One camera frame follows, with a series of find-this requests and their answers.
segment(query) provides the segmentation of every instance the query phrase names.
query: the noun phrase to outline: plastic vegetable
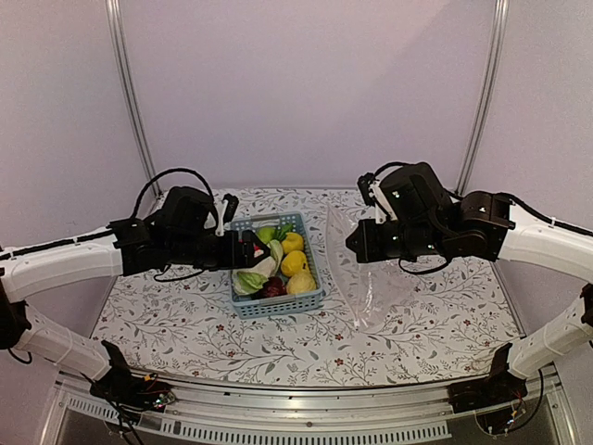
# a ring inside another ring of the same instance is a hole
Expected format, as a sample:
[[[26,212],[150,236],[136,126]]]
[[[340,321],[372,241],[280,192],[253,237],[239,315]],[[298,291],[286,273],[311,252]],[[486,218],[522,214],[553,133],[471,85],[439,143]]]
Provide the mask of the plastic vegetable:
[[[261,299],[270,299],[279,295],[286,295],[286,287],[284,287],[284,282],[279,276],[270,278],[258,292],[258,297]]]
[[[269,244],[270,241],[274,239],[276,235],[276,227],[261,227],[258,230],[258,238],[261,240],[263,244]]]
[[[280,268],[280,263],[282,262],[282,256],[284,255],[282,244],[280,244],[280,241],[277,239],[273,239],[270,241],[270,244],[268,244],[268,247],[270,248],[271,257],[276,261],[276,268],[272,273],[272,275],[276,275],[278,269]]]
[[[293,275],[288,280],[288,285],[286,285],[286,290],[289,294],[302,294],[304,292],[311,292],[316,288],[315,279],[309,271],[303,271]]]
[[[260,264],[250,269],[240,269],[233,272],[233,287],[238,295],[255,294],[275,274],[277,262],[273,257],[268,257]]]
[[[300,250],[293,250],[282,261],[281,269],[282,273],[288,277],[302,271],[308,271],[307,256]]]
[[[290,222],[288,224],[283,225],[279,230],[277,230],[274,238],[282,242],[286,238],[286,234],[291,230],[293,230],[293,224]]]
[[[282,242],[282,249],[284,254],[289,254],[293,250],[305,250],[305,240],[303,237],[295,232],[288,232],[286,239]]]

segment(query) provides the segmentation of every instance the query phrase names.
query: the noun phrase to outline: cabbage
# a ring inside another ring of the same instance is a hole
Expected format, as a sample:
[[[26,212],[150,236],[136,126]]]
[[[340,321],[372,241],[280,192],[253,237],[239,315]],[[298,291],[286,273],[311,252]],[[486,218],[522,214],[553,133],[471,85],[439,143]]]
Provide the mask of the cabbage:
[[[284,255],[282,243],[277,239],[273,239],[272,241],[270,241],[268,247],[270,248],[271,257],[274,258],[274,260],[276,261],[276,267],[274,269],[274,272],[272,272],[271,274],[276,275],[278,269],[280,268],[280,263],[282,262],[282,256]]]
[[[238,295],[255,294],[263,288],[275,271],[278,269],[278,263],[274,257],[268,257],[261,261],[257,266],[249,269],[239,269],[233,272],[233,287]]]

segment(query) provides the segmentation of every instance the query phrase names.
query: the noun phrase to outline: vertical metal pole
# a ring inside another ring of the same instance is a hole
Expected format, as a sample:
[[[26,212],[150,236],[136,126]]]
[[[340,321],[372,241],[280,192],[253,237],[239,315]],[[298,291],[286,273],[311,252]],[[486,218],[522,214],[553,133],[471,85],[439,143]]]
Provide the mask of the vertical metal pole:
[[[130,61],[128,59],[126,42],[123,34],[120,0],[106,0],[106,6],[109,30],[111,32],[111,42],[115,52],[118,73],[120,74],[121,88],[123,90],[126,108],[128,109],[130,123],[132,124],[133,136],[136,141],[136,146],[138,147],[138,154],[140,155],[145,176],[147,179],[151,179],[157,172],[150,154],[150,149],[148,148],[148,142],[146,141],[145,128],[142,123],[142,116],[140,115],[140,108],[138,107],[138,101],[133,87]],[[162,194],[158,182],[152,184],[151,190],[155,197]]]
[[[492,100],[492,93],[494,92],[494,85],[497,77],[498,64],[500,62],[500,55],[502,52],[502,43],[504,40],[504,31],[507,25],[507,15],[509,12],[509,0],[497,0],[494,10],[494,22],[492,25],[492,38],[490,40],[490,51],[488,53],[488,61],[486,63],[486,74],[484,76],[484,84],[482,85],[482,94],[478,103],[478,110],[473,120],[472,134],[470,142],[465,152],[463,166],[457,182],[455,191],[459,195],[466,192],[470,177],[472,176],[473,165],[480,147],[480,141],[486,125],[486,118],[490,102]]]

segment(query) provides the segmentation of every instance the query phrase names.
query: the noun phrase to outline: purple vegetable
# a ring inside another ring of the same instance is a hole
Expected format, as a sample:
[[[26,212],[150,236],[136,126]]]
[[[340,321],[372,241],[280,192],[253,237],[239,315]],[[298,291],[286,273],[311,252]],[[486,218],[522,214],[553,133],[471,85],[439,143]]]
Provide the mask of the purple vegetable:
[[[282,278],[279,276],[271,277],[258,292],[260,299],[270,299],[271,297],[278,297],[279,295],[286,295],[286,287]]]

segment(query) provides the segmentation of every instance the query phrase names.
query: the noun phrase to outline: yellow fruit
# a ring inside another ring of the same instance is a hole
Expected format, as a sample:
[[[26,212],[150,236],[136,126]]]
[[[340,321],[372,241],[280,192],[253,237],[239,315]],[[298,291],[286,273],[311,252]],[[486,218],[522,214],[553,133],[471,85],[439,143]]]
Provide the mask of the yellow fruit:
[[[300,250],[302,252],[305,250],[305,240],[295,232],[288,232],[282,242],[282,249],[284,250],[284,255],[288,255],[293,250]]]
[[[286,285],[286,292],[289,294],[302,294],[315,290],[317,285],[311,272],[302,271],[292,276]]]
[[[280,269],[288,277],[302,271],[308,271],[309,264],[307,263],[307,256],[300,250],[293,250],[283,259]]]

